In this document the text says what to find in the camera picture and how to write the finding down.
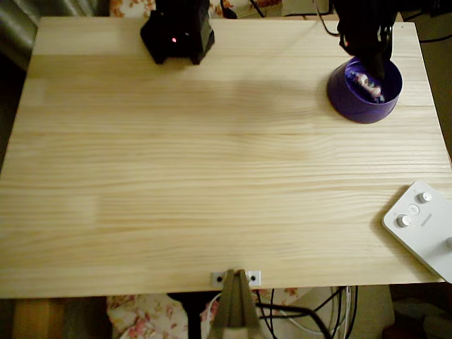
white cable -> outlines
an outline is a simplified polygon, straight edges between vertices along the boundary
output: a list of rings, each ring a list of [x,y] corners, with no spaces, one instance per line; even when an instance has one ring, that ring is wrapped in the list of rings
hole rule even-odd
[[[332,307],[331,307],[331,319],[333,319],[333,320],[334,320],[334,299],[335,299],[335,298],[333,298],[333,305],[332,305]],[[281,314],[283,314],[284,316],[287,316],[287,313],[285,313],[284,311],[280,311],[280,312],[281,312]],[[310,333],[310,334],[313,334],[313,335],[323,335],[322,332],[320,332],[320,331],[315,331],[315,330],[311,330],[311,329],[309,329],[309,328],[306,328],[306,327],[304,327],[302,324],[296,322],[296,321],[295,321],[294,319],[292,319],[292,318],[287,318],[287,320],[290,321],[294,326],[298,327],[300,330],[303,330],[303,331],[305,331],[305,332],[307,332],[307,333]],[[345,320],[345,316],[344,316],[344,317],[342,318],[342,320],[340,321],[338,327],[340,327],[340,326],[342,325],[342,323],[344,322],[344,320]],[[330,332],[330,334],[333,334],[334,328],[331,329],[331,326],[332,326],[332,323],[330,322],[330,329],[329,329],[329,332]]]
[[[209,332],[210,332],[210,313],[212,311],[212,305],[215,302],[216,299],[218,299],[220,297],[221,293],[218,293],[217,295],[214,296],[214,298],[210,301],[209,306],[207,307],[207,317],[206,317],[206,336],[205,338],[208,337]]]
[[[345,288],[345,302],[346,302],[346,307],[345,307],[345,324],[344,324],[344,336],[343,338],[345,339],[345,336],[347,335],[347,330],[348,330],[348,318],[350,316],[350,308],[352,306],[352,290],[350,289],[350,286],[347,286]]]

wooden table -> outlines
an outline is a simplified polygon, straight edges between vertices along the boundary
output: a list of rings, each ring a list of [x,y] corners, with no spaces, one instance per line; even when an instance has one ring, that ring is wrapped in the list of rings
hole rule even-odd
[[[381,226],[452,171],[412,23],[403,92],[376,124],[326,97],[350,57],[317,22],[214,20],[200,66],[156,66],[144,20],[43,18],[0,180],[0,297],[438,279]]]

black cable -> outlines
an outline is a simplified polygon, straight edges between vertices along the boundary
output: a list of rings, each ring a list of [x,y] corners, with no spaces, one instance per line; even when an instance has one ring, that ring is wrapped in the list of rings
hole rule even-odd
[[[273,332],[275,332],[275,329],[273,327],[273,298],[274,297],[275,297],[275,289],[273,288],[271,290],[271,297],[270,297],[270,305],[271,305],[271,307],[270,307],[270,327]]]
[[[450,39],[452,37],[452,34],[446,35],[445,37],[438,37],[436,39],[428,39],[428,40],[419,40],[421,44],[428,44],[430,42],[440,42],[447,39]]]
[[[261,18],[265,18],[266,16],[262,13],[261,9],[259,8],[258,4],[254,0],[249,0],[253,7],[256,9],[257,13],[261,16]]]
[[[424,14],[424,12],[419,12],[419,13],[413,14],[412,16],[408,16],[404,21],[410,21],[414,18],[417,18],[418,16],[421,16],[422,14]]]
[[[256,304],[257,307],[262,307],[269,309],[272,307],[272,305],[269,304],[262,304],[258,303]],[[326,328],[323,321],[320,319],[320,317],[317,315],[317,313],[311,309],[307,309],[306,307],[294,307],[294,306],[283,306],[283,305],[273,305],[272,309],[277,309],[278,311],[288,311],[288,312],[299,312],[299,313],[305,313],[307,316],[310,316],[312,320],[314,320],[319,327],[320,331],[323,333],[323,336],[325,339],[332,339],[331,334],[328,332],[328,329]]]
[[[259,304],[262,304],[261,294],[259,293],[259,290],[256,290],[256,295],[257,295],[257,300],[259,301]],[[262,315],[265,316],[265,313],[263,312],[263,307],[261,307],[261,312],[262,312]],[[277,339],[275,333],[273,332],[272,328],[270,327],[270,324],[267,321],[267,318],[263,318],[263,319],[265,320],[267,328],[270,331],[273,339]]]
[[[356,311],[358,310],[358,286],[355,286],[355,307],[353,309],[352,321],[350,322],[350,327],[348,328],[347,334],[345,335],[345,339],[348,339],[353,331],[353,326],[355,324],[356,319]]]
[[[334,292],[332,295],[330,295],[328,297],[328,299],[326,299],[324,302],[322,302],[320,305],[318,305],[315,309],[314,312],[317,312],[318,310],[322,309],[327,303],[329,303],[336,295],[338,295],[339,293],[341,293],[343,290],[345,289],[345,286],[339,287],[338,290],[336,292]],[[259,304],[262,304],[260,295],[258,294],[258,291],[256,291],[258,300],[259,300]],[[308,316],[308,314],[293,314],[293,315],[288,315],[288,316],[273,316],[274,319],[287,319],[287,318],[304,318]],[[266,316],[263,313],[262,310],[262,316],[259,317],[260,319],[269,319],[269,316]]]
[[[316,12],[317,12],[317,15],[319,16],[320,21],[322,22],[323,28],[325,28],[325,31],[326,31],[329,35],[332,35],[332,36],[334,36],[334,37],[340,37],[340,33],[339,33],[339,32],[338,32],[338,33],[333,33],[333,32],[331,32],[331,31],[326,27],[325,21],[323,21],[322,15],[320,14],[320,11],[319,11],[319,7],[317,6],[317,0],[314,0],[314,5],[316,5]]]
[[[336,325],[334,326],[333,334],[331,335],[332,338],[336,335],[336,332],[338,331],[338,328],[340,326],[340,312],[342,311],[342,290],[339,291],[338,295],[338,317],[336,319]]]

floral fabric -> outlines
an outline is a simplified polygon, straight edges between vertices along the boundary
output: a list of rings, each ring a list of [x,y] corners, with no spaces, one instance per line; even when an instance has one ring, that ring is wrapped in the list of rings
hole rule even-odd
[[[275,304],[288,305],[309,289],[276,289]],[[269,302],[271,290],[260,290],[262,302]],[[207,337],[207,322],[217,314],[219,302],[212,305],[210,318],[207,309],[201,316],[202,338]],[[107,313],[120,339],[187,339],[188,321],[182,304],[167,295],[120,295],[107,298]]]
[[[260,8],[281,4],[283,0],[256,0]],[[236,13],[246,15],[256,10],[249,0],[224,0],[225,8],[231,8]],[[123,17],[149,17],[150,12],[155,9],[155,0],[110,0],[110,16]],[[212,18],[222,17],[220,0],[210,0],[210,16]]]

